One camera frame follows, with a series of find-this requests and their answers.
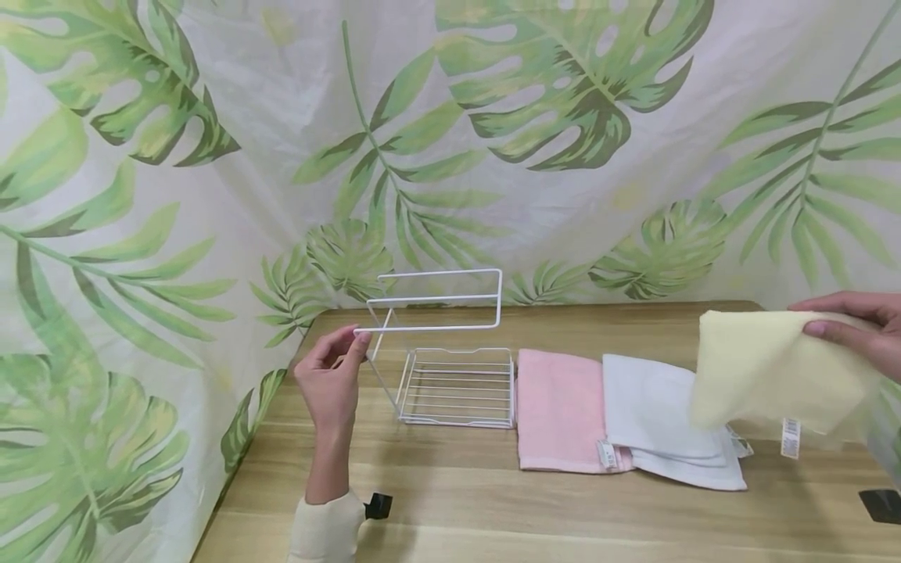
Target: wire basket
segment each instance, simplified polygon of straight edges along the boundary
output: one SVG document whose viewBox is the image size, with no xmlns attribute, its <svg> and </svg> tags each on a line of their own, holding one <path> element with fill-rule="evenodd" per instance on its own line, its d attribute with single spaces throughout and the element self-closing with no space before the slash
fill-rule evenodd
<svg viewBox="0 0 901 563">
<path fill-rule="evenodd" d="M 482 278 L 491 284 L 491 293 L 440 293 L 437 295 L 401 295 L 369 299 L 367 308 L 376 326 L 360 328 L 378 334 L 368 354 L 369 364 L 394 406 L 397 420 L 407 424 L 436 424 L 481 428 L 513 428 L 515 421 L 514 360 L 508 348 L 480 347 L 452 350 L 435 346 L 410 346 L 410 336 L 437 331 L 477 331 L 500 325 L 501 291 L 504 274 L 497 268 L 388 274 L 379 277 L 386 285 L 410 278 L 451 277 Z M 397 309 L 424 304 L 477 304 L 487 302 L 494 309 L 492 319 L 482 323 L 430 324 L 408 326 L 399 322 Z M 385 312 L 380 321 L 377 308 Z M 406 352 L 395 393 L 392 393 L 378 361 L 386 334 L 399 333 Z"/>
</svg>

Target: pink towel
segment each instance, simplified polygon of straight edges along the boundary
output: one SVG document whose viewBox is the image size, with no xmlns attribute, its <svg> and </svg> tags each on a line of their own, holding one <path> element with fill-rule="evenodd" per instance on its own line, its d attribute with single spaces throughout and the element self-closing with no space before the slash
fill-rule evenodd
<svg viewBox="0 0 901 563">
<path fill-rule="evenodd" d="M 632 453 L 616 448 L 616 468 L 601 463 L 606 440 L 604 382 L 598 361 L 519 350 L 516 411 L 519 468 L 570 473 L 621 473 Z"/>
</svg>

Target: black clip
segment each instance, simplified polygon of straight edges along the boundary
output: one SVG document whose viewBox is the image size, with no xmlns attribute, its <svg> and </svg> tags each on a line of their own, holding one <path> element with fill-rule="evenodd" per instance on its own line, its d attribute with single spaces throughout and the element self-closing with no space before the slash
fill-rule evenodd
<svg viewBox="0 0 901 563">
<path fill-rule="evenodd" d="M 393 496 L 373 493 L 369 504 L 363 504 L 366 507 L 366 519 L 385 520 L 391 514 L 391 501 L 393 500 Z"/>
<path fill-rule="evenodd" d="M 901 524 L 901 495 L 892 489 L 860 491 L 860 500 L 874 522 Z"/>
</svg>

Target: curtain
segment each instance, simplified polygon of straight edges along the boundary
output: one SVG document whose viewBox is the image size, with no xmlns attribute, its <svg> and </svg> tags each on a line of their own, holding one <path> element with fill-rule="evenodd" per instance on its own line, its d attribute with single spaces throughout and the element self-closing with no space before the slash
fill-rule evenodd
<svg viewBox="0 0 901 563">
<path fill-rule="evenodd" d="M 188 561 L 305 330 L 380 274 L 901 289 L 899 7 L 5 0 L 0 559 Z M 901 483 L 901 388 L 873 414 Z"/>
</svg>

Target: sleeve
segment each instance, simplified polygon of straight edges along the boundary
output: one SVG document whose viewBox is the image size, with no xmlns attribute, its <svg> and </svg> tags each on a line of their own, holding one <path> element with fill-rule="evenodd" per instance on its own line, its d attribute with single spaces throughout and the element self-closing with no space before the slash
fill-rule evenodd
<svg viewBox="0 0 901 563">
<path fill-rule="evenodd" d="M 363 503 L 353 491 L 326 504 L 307 504 L 301 499 L 287 563 L 353 563 L 357 532 L 365 519 Z"/>
</svg>

